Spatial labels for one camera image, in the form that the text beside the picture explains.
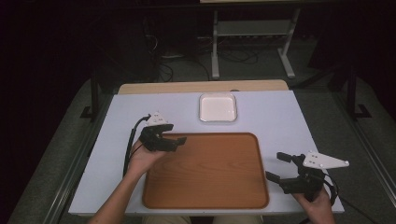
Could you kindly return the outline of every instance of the wooden table edge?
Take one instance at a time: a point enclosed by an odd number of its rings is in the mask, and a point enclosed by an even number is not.
[[[284,80],[273,79],[123,84],[122,86],[120,86],[119,94],[288,90],[288,84]]]

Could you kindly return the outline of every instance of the hand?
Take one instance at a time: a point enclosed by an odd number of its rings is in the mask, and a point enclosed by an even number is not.
[[[335,223],[332,215],[332,205],[329,194],[322,188],[313,202],[309,202],[302,193],[293,194],[293,197],[305,210],[309,219],[314,224],[333,224]]]
[[[149,151],[140,140],[134,143],[131,151],[134,154],[130,159],[127,174],[143,175],[159,158],[166,154],[164,151]]]

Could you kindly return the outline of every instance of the black cable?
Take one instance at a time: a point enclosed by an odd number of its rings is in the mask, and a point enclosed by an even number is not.
[[[353,205],[352,203],[350,203],[348,200],[346,200],[345,198],[342,198],[340,196],[338,196],[340,198],[340,200],[343,203],[346,203],[348,206],[352,207],[353,209],[355,209],[357,212],[359,212],[361,215],[363,215],[364,217],[366,217],[367,219],[369,219],[372,223],[377,224],[378,222],[376,222],[372,217],[369,217],[365,212],[361,211],[357,206]]]
[[[174,62],[180,62],[180,61],[187,61],[187,62],[197,63],[202,68],[204,68],[204,71],[205,71],[206,76],[207,76],[207,80],[210,81],[210,74],[207,71],[206,67],[202,63],[200,63],[200,62],[198,62],[196,60],[188,59],[188,58],[185,58],[185,57],[181,57],[181,58],[175,58],[175,59],[168,59],[167,61],[163,62],[162,65],[168,67],[169,69],[171,69],[171,67],[169,65],[165,65],[165,63],[174,63]]]
[[[161,68],[161,66],[164,66],[164,67],[166,67],[167,69],[169,69],[169,72],[163,71],[163,69]],[[159,64],[159,69],[160,69],[160,71],[161,71],[162,73],[164,73],[164,74],[166,74],[166,75],[169,76],[168,79],[164,79],[164,78],[163,78],[163,74],[160,73],[160,76],[159,76],[159,77],[161,78],[161,80],[162,80],[163,82],[173,81],[174,71],[173,71],[173,69],[172,69],[169,65],[166,65],[166,64],[164,64],[164,63],[160,63],[160,64]]]
[[[129,141],[128,141],[128,146],[126,148],[126,153],[125,153],[125,159],[124,159],[124,167],[123,167],[123,172],[122,172],[122,176],[125,176],[126,171],[128,170],[128,165],[129,165],[129,161],[131,159],[131,149],[132,149],[132,144],[134,143],[134,135],[136,133],[136,129],[137,126],[139,126],[139,124],[143,121],[143,120],[148,120],[151,117],[151,115],[148,115],[147,117],[143,117],[140,120],[137,121],[136,125],[132,128],[131,130],[131,135],[129,137]]]

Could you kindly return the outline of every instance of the wooden tray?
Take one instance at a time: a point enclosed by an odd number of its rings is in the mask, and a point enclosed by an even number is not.
[[[252,133],[177,133],[184,146],[148,171],[143,204],[153,209],[264,208],[268,190]]]

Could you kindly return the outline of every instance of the white square dish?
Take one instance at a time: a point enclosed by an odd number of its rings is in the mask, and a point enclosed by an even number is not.
[[[235,97],[228,92],[202,94],[199,116],[202,121],[236,120]]]

